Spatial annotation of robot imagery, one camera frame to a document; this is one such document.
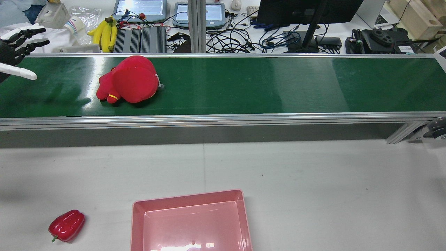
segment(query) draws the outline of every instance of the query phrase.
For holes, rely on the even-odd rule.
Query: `plastic tray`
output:
[[[241,190],[136,201],[132,251],[252,251]]]

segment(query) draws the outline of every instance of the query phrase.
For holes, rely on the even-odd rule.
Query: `computer mouse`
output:
[[[242,0],[232,0],[231,10],[239,11],[242,9]]]

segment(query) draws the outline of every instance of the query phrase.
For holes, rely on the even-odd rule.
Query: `conveyor belt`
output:
[[[446,111],[433,58],[154,58],[166,89],[140,104],[100,102],[122,57],[27,58],[35,81],[0,84],[0,117]]]

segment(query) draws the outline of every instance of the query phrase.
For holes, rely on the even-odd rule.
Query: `white table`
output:
[[[170,9],[170,13],[167,14],[167,16],[172,16],[174,14],[174,7],[175,3],[178,2],[178,0],[168,0],[168,5]],[[225,4],[225,8],[229,10],[231,13],[246,13],[246,7],[249,5],[259,5],[259,0],[243,0],[242,9],[239,12],[235,12],[230,10],[230,5],[232,0],[221,0],[222,3]],[[63,3],[67,8],[69,8],[72,5],[79,5],[86,8],[100,8],[103,11],[102,17],[100,20],[110,16],[113,13],[113,9],[115,6],[114,0],[104,0],[104,1],[89,1],[89,0],[63,0]],[[236,22],[243,19],[243,16],[239,16],[235,19]],[[245,19],[242,23],[249,24],[249,19]],[[172,26],[172,20],[168,20],[165,22],[165,25]],[[291,30],[295,25],[291,25],[290,27],[284,27],[281,28],[276,34],[280,34],[283,31],[289,31]],[[239,25],[237,28],[244,29],[246,26]],[[306,31],[308,29],[308,25],[301,25],[300,28],[297,31]],[[330,27],[328,29],[328,32],[326,34],[327,37],[339,37],[341,39],[341,42],[344,44],[344,41],[347,37],[351,36],[351,30],[352,29],[370,29],[370,27],[358,16],[355,15],[351,22],[348,23],[342,23],[342,24],[330,24]],[[263,29],[254,29],[253,27],[249,27],[246,29],[249,32],[249,36],[252,39],[253,42],[259,42],[260,37],[264,34]],[[179,28],[172,28],[168,35],[174,35],[177,32],[182,32],[189,34],[189,31],[186,29],[179,29]],[[325,28],[323,25],[321,25],[321,28],[316,30],[315,34],[321,34],[325,32]],[[273,32],[269,32],[264,38],[268,37],[269,34],[272,34]],[[239,39],[240,37],[233,34],[233,38]],[[279,47],[274,50],[274,53],[282,53],[287,51],[286,47]],[[342,46],[340,50],[341,54],[345,54],[345,46]]]
[[[136,200],[240,188],[254,251],[446,249],[444,142],[0,149],[0,250],[125,251]],[[79,209],[74,243],[48,226]]]

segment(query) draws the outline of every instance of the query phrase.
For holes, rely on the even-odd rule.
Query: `white cloth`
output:
[[[45,5],[46,0],[0,0],[1,2],[13,2],[20,11],[25,11],[31,7],[32,4]]]
[[[23,11],[32,4],[45,5],[46,0],[0,0],[0,27],[29,22]]]
[[[0,0],[0,27],[24,22],[29,22],[28,18],[13,1]]]
[[[9,25],[3,28],[0,28],[0,36],[6,34],[7,32],[24,26],[30,26],[30,23],[21,23],[15,25]],[[46,31],[43,33],[39,33],[34,35],[32,38],[27,39],[26,41],[39,39],[39,38],[47,38],[50,41],[50,44],[37,47],[32,53],[51,53],[53,48],[58,47],[67,47],[78,45],[76,38],[71,34],[71,32],[67,29],[52,29],[46,28]]]

